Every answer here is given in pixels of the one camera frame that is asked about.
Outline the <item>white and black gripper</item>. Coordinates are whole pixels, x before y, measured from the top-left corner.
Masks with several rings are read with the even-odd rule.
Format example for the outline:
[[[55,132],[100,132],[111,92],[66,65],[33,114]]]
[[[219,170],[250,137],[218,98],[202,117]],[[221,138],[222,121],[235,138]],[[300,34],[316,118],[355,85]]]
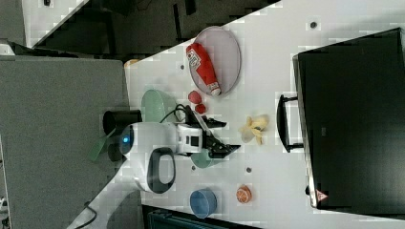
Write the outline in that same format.
[[[225,122],[211,117],[200,115],[192,111],[189,106],[182,107],[184,110],[184,122],[177,123],[177,153],[199,154],[203,151],[203,139],[205,148],[210,158],[225,158],[240,148],[240,145],[224,144],[218,138],[210,135],[209,129],[223,128]]]

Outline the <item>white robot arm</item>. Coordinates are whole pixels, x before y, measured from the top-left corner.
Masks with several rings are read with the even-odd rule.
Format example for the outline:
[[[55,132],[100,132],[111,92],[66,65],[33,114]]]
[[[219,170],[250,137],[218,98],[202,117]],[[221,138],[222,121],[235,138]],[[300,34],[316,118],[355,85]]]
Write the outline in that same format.
[[[223,159],[239,147],[224,144],[211,130],[225,124],[206,118],[189,106],[178,105],[183,122],[136,122],[119,136],[119,151],[125,161],[115,176],[85,205],[67,229],[107,229],[111,215],[136,191],[163,194],[176,180],[176,156],[207,156]]]

